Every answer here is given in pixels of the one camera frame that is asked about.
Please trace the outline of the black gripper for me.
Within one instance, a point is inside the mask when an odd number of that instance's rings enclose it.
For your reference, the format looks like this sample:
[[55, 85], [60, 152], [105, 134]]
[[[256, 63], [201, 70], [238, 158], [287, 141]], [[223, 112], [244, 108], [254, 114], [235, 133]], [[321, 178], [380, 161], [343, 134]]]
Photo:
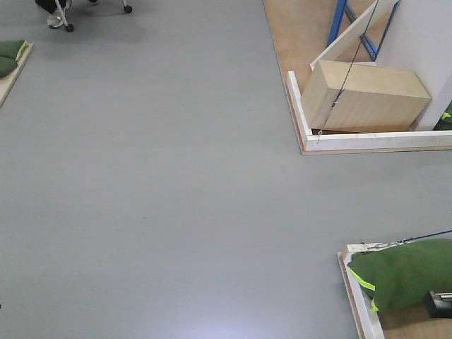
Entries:
[[450, 319], [452, 317], [450, 292], [435, 293], [431, 290], [424, 296], [424, 305], [431, 318]]

